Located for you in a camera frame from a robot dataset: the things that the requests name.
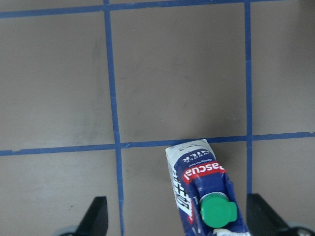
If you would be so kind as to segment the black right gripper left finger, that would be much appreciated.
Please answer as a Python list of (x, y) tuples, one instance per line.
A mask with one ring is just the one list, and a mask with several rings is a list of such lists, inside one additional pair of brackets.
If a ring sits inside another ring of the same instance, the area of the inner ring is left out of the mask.
[(95, 197), (75, 231), (76, 236), (105, 236), (108, 232), (106, 196)]

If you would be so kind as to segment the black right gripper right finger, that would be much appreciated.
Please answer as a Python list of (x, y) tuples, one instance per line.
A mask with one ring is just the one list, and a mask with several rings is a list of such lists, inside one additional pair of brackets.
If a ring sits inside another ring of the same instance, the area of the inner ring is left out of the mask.
[(252, 236), (289, 236), (290, 227), (259, 195), (247, 195), (247, 226)]

